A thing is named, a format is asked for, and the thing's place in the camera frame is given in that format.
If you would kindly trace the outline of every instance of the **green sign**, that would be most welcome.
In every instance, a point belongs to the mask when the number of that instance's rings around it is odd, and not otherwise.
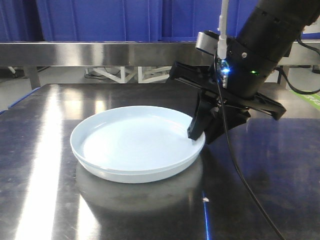
[[[320,96],[317,94],[313,94],[313,95],[301,95],[298,94],[294,91],[292,91],[294,94],[298,95],[301,99],[307,101],[308,103],[310,103],[312,106],[314,106],[316,109],[318,109],[320,111]]]

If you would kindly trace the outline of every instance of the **white cable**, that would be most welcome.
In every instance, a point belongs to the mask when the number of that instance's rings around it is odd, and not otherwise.
[[[219,59],[223,60],[227,57],[227,15],[228,15],[228,4],[229,0],[222,0],[221,4],[221,15],[219,17],[219,28],[220,31],[217,54]]]

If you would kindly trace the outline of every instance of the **robotic arm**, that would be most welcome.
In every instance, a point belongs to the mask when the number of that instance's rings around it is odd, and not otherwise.
[[[175,62],[169,73],[169,81],[175,79],[199,89],[188,137],[196,140],[204,131],[207,143],[211,143],[224,133],[220,85],[228,129],[246,123],[249,109],[280,119],[286,109],[258,90],[304,27],[319,14],[320,0],[260,0],[238,36],[227,39],[223,60],[216,55],[219,35],[200,32],[196,48],[214,55],[213,64],[194,67]]]

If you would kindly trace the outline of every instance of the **white plate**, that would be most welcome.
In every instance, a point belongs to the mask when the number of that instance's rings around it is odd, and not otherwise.
[[[110,109],[82,121],[70,144],[92,174],[120,183],[146,183],[171,177],[190,166],[205,144],[187,128],[192,118],[157,106]]]

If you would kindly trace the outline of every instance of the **black cable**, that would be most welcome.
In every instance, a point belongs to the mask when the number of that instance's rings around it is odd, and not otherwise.
[[[320,89],[315,90],[315,91],[302,91],[300,89],[295,88],[290,82],[289,79],[285,73],[285,71],[281,68],[281,67],[275,67],[274,70],[277,70],[286,80],[286,82],[288,83],[289,87],[296,92],[297,94],[302,94],[302,95],[312,95],[312,94],[317,94],[318,92],[320,92]]]
[[[237,162],[237,158],[235,155],[235,152],[233,150],[231,141],[229,139],[229,135],[228,135],[228,125],[227,125],[227,117],[226,117],[226,111],[225,111],[225,103],[224,103],[224,98],[223,98],[223,94],[221,91],[221,86],[220,86],[220,81],[219,81],[219,74],[217,72],[217,62],[218,62],[218,57],[217,57],[217,53],[214,56],[214,72],[215,72],[215,77],[216,77],[216,84],[218,87],[218,91],[219,91],[219,98],[220,98],[220,103],[221,103],[221,110],[222,110],[222,120],[223,120],[223,128],[224,128],[224,133],[226,136],[226,141],[228,144],[228,148],[230,151],[230,155],[231,155],[231,159],[233,162],[233,165],[235,167],[236,172],[238,173],[242,183],[244,184],[246,190],[248,191],[248,193],[250,194],[252,200],[254,201],[254,203],[257,205],[257,207],[259,208],[260,212],[262,213],[262,215],[264,216],[265,220],[269,223],[270,227],[274,230],[274,232],[278,235],[278,237],[281,240],[286,240],[285,237],[281,234],[281,232],[278,230],[278,228],[276,227],[276,225],[274,224],[274,222],[271,220],[271,218],[269,217],[269,215],[267,214],[267,212],[265,211],[265,209],[263,208],[263,206],[261,205],[261,203],[259,202],[259,200],[257,199],[257,197],[255,196],[254,192],[252,191],[252,189],[250,188],[249,184],[247,183],[239,165]]]
[[[310,50],[312,50],[312,51],[315,51],[317,54],[320,55],[320,50],[319,50],[318,48],[316,48],[316,47],[309,46],[309,45],[305,44],[304,42],[302,42],[301,36],[298,36],[298,37],[296,38],[296,40],[297,40],[297,42],[298,42],[301,46],[303,46],[303,47],[305,47],[305,48],[307,48],[307,49],[310,49]]]

